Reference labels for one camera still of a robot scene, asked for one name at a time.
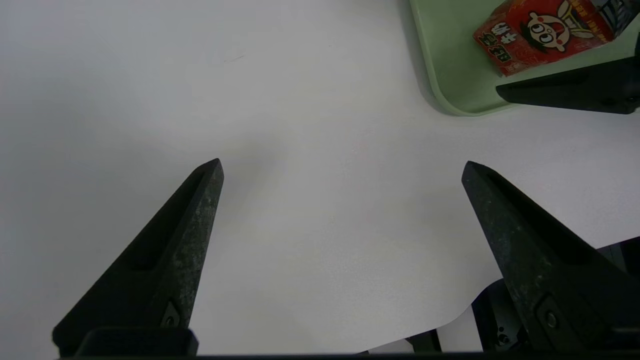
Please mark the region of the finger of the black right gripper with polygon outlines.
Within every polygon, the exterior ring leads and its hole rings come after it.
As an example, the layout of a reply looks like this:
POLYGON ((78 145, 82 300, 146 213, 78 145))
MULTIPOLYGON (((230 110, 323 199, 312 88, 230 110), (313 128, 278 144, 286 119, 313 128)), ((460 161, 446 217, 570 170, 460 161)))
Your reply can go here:
POLYGON ((640 58, 503 84, 496 92, 511 104, 629 115, 640 105, 640 58))
POLYGON ((614 38, 617 38, 639 14, 639 0, 597 0, 596 9, 614 38))

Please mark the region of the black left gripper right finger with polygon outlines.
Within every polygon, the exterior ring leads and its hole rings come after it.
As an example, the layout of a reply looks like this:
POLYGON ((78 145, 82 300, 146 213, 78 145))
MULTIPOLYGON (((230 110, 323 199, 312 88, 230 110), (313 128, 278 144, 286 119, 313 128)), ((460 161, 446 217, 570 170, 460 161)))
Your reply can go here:
POLYGON ((533 349, 639 350, 637 279, 491 168, 461 182, 533 349))

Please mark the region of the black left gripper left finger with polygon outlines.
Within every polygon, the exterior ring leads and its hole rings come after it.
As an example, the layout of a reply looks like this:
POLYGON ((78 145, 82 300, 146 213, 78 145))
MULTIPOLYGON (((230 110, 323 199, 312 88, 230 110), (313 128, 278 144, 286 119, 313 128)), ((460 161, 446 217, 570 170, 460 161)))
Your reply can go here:
POLYGON ((223 183, 217 158, 189 174, 53 328, 60 356, 195 356, 189 325, 223 183))

